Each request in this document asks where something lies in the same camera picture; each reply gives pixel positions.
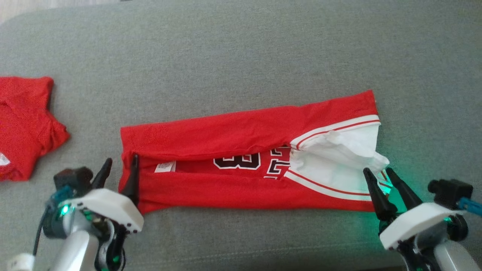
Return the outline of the grey sofa seat cushion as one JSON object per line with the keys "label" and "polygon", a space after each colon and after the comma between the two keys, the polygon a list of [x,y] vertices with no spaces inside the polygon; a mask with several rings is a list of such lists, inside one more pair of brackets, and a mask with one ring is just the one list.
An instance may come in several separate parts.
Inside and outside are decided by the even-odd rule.
{"label": "grey sofa seat cushion", "polygon": [[[0,182],[0,270],[31,253],[64,168],[96,172],[119,129],[372,89],[377,151],[424,201],[431,180],[482,202],[482,1],[133,0],[0,24],[0,76],[50,76],[71,138],[29,182]],[[125,243],[125,271],[351,271],[403,265],[375,214],[169,208]]]}

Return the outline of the red white basketball jersey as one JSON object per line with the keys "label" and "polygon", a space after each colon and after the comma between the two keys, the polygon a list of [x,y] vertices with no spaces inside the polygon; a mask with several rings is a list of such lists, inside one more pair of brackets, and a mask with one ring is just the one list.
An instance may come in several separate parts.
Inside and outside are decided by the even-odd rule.
{"label": "red white basketball jersey", "polygon": [[138,157],[143,214],[170,207],[372,212],[363,174],[384,196],[393,185],[378,153],[371,90],[306,104],[125,126],[127,186]]}

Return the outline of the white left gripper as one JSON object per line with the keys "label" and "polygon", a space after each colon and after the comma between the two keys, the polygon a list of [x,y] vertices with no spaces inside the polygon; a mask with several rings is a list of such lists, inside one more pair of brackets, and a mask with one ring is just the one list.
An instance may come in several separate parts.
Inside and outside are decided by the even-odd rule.
{"label": "white left gripper", "polygon": [[144,219],[136,206],[139,204],[139,155],[133,154],[130,173],[120,194],[105,189],[113,159],[107,158],[91,182],[92,189],[83,197],[70,199],[69,203],[92,211],[125,226],[131,233],[143,230]]}

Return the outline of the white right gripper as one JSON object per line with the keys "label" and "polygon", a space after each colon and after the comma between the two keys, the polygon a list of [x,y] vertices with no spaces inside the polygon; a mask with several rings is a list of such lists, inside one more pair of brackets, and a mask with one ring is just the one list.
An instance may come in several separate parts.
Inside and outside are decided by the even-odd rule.
{"label": "white right gripper", "polygon": [[403,181],[395,171],[386,168],[387,176],[398,190],[408,211],[396,218],[398,209],[390,203],[379,187],[379,183],[370,168],[364,168],[363,174],[369,189],[369,194],[380,221],[392,222],[380,235],[379,239],[384,249],[396,249],[399,241],[405,241],[427,230],[451,215],[464,215],[465,210],[451,210],[434,202],[423,203],[422,199]]}

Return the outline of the red shorts white stripes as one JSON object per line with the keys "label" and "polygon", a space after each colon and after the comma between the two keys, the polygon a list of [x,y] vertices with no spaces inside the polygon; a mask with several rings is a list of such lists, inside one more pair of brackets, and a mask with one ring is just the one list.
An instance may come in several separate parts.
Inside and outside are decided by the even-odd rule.
{"label": "red shorts white stripes", "polygon": [[70,134],[48,108],[50,77],[0,77],[0,181],[27,181],[39,158]]}

